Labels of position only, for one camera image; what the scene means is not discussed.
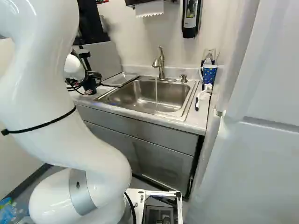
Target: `running water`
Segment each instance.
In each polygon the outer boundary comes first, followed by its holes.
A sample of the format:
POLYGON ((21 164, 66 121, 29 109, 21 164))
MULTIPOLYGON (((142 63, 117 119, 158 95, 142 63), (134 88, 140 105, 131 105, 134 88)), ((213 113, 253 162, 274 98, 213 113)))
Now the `running water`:
POLYGON ((156 81, 156 107, 157 107, 157 111, 158 111, 158 87, 157 87, 157 77, 155 77, 155 81, 156 81))

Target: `black cable tie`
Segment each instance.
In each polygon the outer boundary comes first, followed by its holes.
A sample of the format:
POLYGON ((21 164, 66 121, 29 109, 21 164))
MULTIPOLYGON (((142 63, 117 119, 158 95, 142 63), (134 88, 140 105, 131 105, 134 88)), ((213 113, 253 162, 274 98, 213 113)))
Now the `black cable tie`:
POLYGON ((76 105, 74 106, 74 108, 71 111, 67 112, 65 115, 63 115, 63 116, 61 116, 59 118, 56 118, 56 119, 54 119, 52 121, 49 121, 47 123, 44 123, 44 124, 41 124, 41 125, 38 125, 38 126, 35 126, 35 127, 30 127, 30 128, 18 130, 18 131, 9 131, 7 129, 4 129, 4 130, 1 131, 1 134, 3 136, 6 136, 6 135, 9 135, 9 134, 20 134, 20 133, 25 133, 25 132, 31 132, 33 130, 40 129, 40 128, 43 128, 43 127, 46 127, 46 126, 49 126, 51 124, 54 124, 54 123, 58 122, 58 121, 60 121, 60 120, 62 120, 64 118, 70 116, 72 113, 75 112, 75 110, 76 110, 76 105))

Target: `white refrigerator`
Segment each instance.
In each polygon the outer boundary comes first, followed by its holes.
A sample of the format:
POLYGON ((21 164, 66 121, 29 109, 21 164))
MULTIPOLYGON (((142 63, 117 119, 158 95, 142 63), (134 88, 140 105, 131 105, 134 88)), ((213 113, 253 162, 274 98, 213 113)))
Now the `white refrigerator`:
POLYGON ((212 94, 188 224, 299 223, 299 1, 244 0, 212 94))

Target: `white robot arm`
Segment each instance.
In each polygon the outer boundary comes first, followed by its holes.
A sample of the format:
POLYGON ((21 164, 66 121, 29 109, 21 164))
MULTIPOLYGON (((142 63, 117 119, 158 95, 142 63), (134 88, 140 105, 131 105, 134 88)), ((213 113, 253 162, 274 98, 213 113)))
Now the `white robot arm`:
POLYGON ((67 56, 64 65, 64 77, 74 78, 78 81, 85 78, 85 68, 76 56, 71 54, 67 56))
POLYGON ((0 0, 0 34, 15 42, 0 79, 0 120, 30 154, 68 168, 35 188, 29 211, 37 224, 115 224, 131 181, 127 159, 88 130, 64 84, 78 21, 75 0, 0 0))

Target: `paper towel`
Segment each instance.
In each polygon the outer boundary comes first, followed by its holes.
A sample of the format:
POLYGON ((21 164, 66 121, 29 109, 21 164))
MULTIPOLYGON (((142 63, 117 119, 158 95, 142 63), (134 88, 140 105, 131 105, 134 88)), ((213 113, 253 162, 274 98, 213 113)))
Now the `paper towel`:
POLYGON ((164 13, 164 0, 136 4, 135 13, 137 18, 161 15, 164 13))

